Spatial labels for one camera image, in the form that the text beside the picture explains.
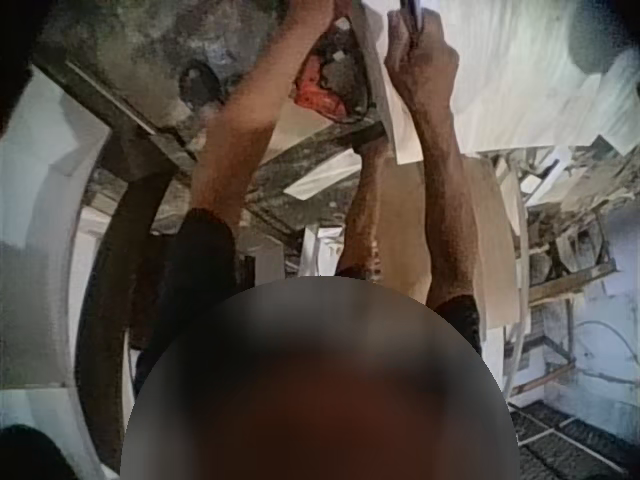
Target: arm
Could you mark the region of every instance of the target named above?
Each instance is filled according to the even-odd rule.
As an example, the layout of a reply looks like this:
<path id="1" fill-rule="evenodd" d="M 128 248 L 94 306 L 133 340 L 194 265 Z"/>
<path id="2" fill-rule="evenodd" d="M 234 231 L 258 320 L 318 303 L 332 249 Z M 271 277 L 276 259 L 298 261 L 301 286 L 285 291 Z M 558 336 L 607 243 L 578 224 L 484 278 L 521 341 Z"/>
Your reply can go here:
<path id="1" fill-rule="evenodd" d="M 314 43 L 342 9 L 334 0 L 291 0 L 287 17 L 255 68 L 207 125 L 193 175 L 192 208 L 234 228 L 291 86 Z"/>
<path id="2" fill-rule="evenodd" d="M 389 142 L 374 140 L 357 151 L 362 157 L 360 183 L 347 213 L 344 251 L 338 262 L 338 272 L 351 267 L 373 268 L 373 246 L 380 219 L 380 188 Z"/>
<path id="3" fill-rule="evenodd" d="M 473 295 L 478 233 L 449 103 L 458 54 L 446 44 L 440 16 L 423 10 L 422 32 L 401 12 L 389 16 L 387 69 L 413 117 L 424 154 L 432 286 L 427 306 Z"/>

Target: forearm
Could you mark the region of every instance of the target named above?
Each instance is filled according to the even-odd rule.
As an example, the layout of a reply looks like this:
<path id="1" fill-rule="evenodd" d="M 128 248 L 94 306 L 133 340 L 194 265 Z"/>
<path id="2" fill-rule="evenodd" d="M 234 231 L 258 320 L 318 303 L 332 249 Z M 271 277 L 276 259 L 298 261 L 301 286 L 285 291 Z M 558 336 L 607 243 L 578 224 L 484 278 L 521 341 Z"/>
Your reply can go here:
<path id="1" fill-rule="evenodd" d="M 212 211 L 231 227 L 269 145 L 298 70 L 322 31 L 286 20 L 223 110 L 207 125 L 192 182 L 192 207 Z"/>
<path id="2" fill-rule="evenodd" d="M 338 271 L 372 266 L 374 242 L 380 219 L 381 175 L 378 165 L 363 159 L 360 183 L 345 222 L 345 243 Z"/>
<path id="3" fill-rule="evenodd" d="M 427 305 L 434 308 L 455 296 L 473 294 L 478 235 L 451 112 L 413 116 L 425 158 L 425 232 L 432 270 Z"/>

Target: plywood sheet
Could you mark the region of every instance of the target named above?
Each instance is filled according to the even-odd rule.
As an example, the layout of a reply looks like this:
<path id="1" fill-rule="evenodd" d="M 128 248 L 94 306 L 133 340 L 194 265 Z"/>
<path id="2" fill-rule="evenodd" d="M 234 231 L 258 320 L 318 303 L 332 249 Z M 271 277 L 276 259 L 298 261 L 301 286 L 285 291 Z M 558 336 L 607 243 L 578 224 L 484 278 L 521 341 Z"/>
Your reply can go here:
<path id="1" fill-rule="evenodd" d="M 467 160 L 466 167 L 478 225 L 480 282 L 476 296 L 483 300 L 485 324 L 490 330 L 519 320 L 515 248 L 491 162 Z"/>
<path id="2" fill-rule="evenodd" d="M 480 259 L 475 295 L 488 329 L 518 321 L 519 296 L 511 226 L 488 161 L 465 162 L 478 224 Z M 421 165 L 392 166 L 385 174 L 378 242 L 382 284 L 426 302 L 431 262 L 424 234 Z"/>

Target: black shirt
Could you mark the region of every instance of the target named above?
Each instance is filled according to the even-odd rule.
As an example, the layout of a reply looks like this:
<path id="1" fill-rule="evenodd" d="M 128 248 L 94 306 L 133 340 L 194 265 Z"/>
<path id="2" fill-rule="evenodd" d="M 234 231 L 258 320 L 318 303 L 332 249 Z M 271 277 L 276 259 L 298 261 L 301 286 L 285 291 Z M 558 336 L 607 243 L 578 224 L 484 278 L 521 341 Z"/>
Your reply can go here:
<path id="1" fill-rule="evenodd" d="M 135 391 L 186 327 L 214 305 L 238 293 L 235 240 L 231 229 L 206 210 L 191 210 L 169 254 L 158 303 L 158 317 L 148 348 L 137 363 Z M 365 279 L 362 269 L 349 268 L 342 277 Z M 453 298 L 436 309 L 480 353 L 479 314 L 472 296 Z"/>

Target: hand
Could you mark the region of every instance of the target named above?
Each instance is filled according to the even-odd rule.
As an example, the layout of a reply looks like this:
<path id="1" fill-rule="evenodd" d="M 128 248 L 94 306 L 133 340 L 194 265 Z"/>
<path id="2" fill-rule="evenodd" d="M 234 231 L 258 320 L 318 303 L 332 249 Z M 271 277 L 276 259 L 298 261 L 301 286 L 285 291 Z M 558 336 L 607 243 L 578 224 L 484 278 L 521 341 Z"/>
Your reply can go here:
<path id="1" fill-rule="evenodd" d="M 338 18 L 349 15 L 351 0 L 289 0 L 287 20 L 324 33 Z"/>
<path id="2" fill-rule="evenodd" d="M 450 111 L 458 53 L 444 39 L 440 15 L 422 9 L 422 32 L 413 31 L 406 12 L 389 12 L 385 61 L 393 86 L 412 113 Z"/>

